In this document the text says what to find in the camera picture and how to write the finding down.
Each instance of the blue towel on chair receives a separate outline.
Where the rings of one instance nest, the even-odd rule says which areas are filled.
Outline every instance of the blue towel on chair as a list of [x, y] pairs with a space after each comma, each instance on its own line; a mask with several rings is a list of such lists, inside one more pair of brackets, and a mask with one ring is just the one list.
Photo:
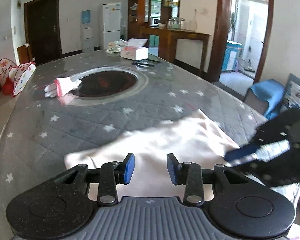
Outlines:
[[284, 86], [274, 79], [268, 79], [263, 82], [255, 83], [250, 89], [259, 100], [268, 102], [269, 107], [263, 115], [267, 119], [270, 119], [272, 111], [282, 101]]

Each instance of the gray gripper base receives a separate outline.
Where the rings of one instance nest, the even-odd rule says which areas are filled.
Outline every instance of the gray gripper base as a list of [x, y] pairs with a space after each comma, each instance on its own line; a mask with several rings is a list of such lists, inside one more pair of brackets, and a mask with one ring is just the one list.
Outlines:
[[215, 228], [201, 209], [184, 206], [176, 197], [123, 197], [115, 206], [100, 208], [87, 226], [63, 239], [237, 240]]

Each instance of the wooden table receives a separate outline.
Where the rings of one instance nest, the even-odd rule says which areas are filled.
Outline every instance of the wooden table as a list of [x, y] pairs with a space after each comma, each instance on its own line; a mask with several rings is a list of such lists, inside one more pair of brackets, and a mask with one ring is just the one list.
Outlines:
[[198, 33], [188, 30], [169, 29], [160, 27], [140, 27], [140, 38], [145, 38], [146, 35], [156, 35], [160, 37], [158, 56], [166, 61], [173, 63], [175, 60], [177, 39], [203, 41], [201, 64], [199, 76], [202, 76], [206, 52], [208, 48], [209, 34]]

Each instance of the tissue box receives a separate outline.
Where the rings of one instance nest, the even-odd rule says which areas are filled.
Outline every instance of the tissue box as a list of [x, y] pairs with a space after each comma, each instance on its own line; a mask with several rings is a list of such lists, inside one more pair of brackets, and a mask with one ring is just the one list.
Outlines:
[[149, 57], [149, 48], [126, 46], [121, 49], [120, 56], [132, 60], [146, 59]]

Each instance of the dark brown door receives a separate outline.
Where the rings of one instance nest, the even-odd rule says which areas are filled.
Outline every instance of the dark brown door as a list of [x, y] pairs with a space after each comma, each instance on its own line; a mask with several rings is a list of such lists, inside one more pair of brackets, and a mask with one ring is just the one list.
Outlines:
[[58, 0], [25, 3], [25, 29], [37, 65], [61, 58]]

